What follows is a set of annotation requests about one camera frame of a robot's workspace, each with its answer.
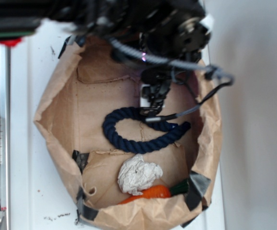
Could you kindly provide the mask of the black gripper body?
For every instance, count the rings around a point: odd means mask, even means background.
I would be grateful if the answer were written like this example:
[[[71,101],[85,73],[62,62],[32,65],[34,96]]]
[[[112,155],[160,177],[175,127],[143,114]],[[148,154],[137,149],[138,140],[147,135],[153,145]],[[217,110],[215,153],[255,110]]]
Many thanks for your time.
[[[196,100],[193,89],[188,85],[188,79],[193,70],[183,70],[177,67],[153,67],[141,73],[141,89],[139,114],[143,117],[157,117],[166,106],[166,99],[171,91],[171,85],[185,86],[189,94]]]

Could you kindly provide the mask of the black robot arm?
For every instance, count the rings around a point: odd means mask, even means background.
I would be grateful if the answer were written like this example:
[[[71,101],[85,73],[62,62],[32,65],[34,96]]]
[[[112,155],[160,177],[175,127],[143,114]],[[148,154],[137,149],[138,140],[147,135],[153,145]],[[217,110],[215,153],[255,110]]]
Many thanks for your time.
[[[161,116],[176,70],[197,70],[211,37],[212,18],[197,0],[0,0],[0,42],[16,45],[43,19],[71,23],[74,36],[94,35],[122,62],[145,61],[152,79],[142,89],[140,112],[148,122]]]

